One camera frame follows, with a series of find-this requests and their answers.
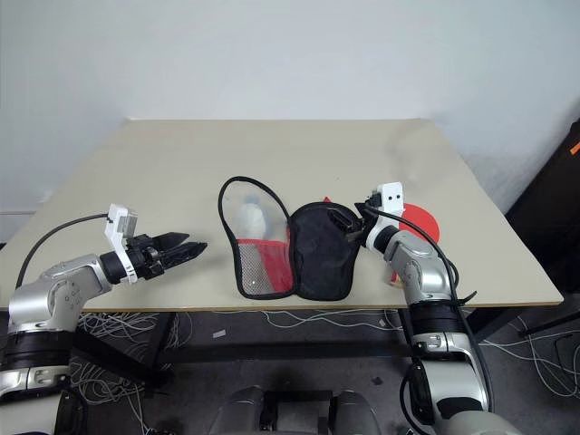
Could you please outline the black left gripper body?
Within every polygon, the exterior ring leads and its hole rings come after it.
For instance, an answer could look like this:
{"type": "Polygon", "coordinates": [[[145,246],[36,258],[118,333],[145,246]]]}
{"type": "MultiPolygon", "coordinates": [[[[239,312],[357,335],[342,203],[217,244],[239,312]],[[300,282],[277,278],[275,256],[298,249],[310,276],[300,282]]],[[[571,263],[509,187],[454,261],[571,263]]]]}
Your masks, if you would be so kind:
{"type": "Polygon", "coordinates": [[[160,248],[154,237],[143,234],[128,238],[125,253],[138,279],[151,280],[165,273],[160,248]]]}

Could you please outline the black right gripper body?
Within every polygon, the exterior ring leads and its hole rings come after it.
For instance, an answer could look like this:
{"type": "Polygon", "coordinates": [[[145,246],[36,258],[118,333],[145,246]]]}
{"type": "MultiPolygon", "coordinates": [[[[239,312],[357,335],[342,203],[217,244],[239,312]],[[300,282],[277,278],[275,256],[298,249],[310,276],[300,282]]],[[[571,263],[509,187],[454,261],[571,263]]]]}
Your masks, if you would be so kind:
{"type": "Polygon", "coordinates": [[[373,212],[372,209],[381,207],[381,194],[375,191],[363,203],[355,203],[355,207],[361,215],[360,226],[363,227],[363,233],[359,240],[349,242],[358,242],[366,248],[379,248],[381,246],[379,238],[381,234],[381,216],[373,212]]]}

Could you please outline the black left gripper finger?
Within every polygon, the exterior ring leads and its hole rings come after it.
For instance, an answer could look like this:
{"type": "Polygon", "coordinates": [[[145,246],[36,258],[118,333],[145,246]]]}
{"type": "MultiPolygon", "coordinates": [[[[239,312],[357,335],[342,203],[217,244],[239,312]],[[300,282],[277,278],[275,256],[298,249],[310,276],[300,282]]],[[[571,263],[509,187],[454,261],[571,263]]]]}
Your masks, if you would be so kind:
{"type": "Polygon", "coordinates": [[[161,255],[164,268],[172,268],[200,256],[208,247],[205,242],[187,242],[165,250],[161,255]]]}
{"type": "Polygon", "coordinates": [[[168,232],[156,236],[156,247],[157,249],[172,249],[181,245],[188,238],[188,233],[168,232]]]}

